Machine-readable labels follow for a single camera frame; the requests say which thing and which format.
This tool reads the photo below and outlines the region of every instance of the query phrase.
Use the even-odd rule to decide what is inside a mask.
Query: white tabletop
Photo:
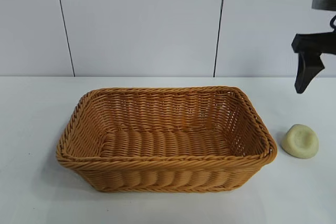
[[[1,223],[336,223],[336,79],[296,94],[294,78],[0,78]],[[99,193],[61,167],[55,146],[79,98],[102,87],[241,88],[279,142],[293,124],[320,139],[318,154],[278,156],[223,193]]]

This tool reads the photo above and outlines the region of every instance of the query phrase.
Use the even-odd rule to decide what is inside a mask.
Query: rectangular basket
[[[84,95],[58,162],[99,191],[232,190],[277,147],[238,88],[110,88]]]

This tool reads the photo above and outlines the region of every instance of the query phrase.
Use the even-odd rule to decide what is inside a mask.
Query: soap bar
[[[310,127],[295,124],[283,138],[281,147],[294,157],[311,158],[319,150],[319,139]]]

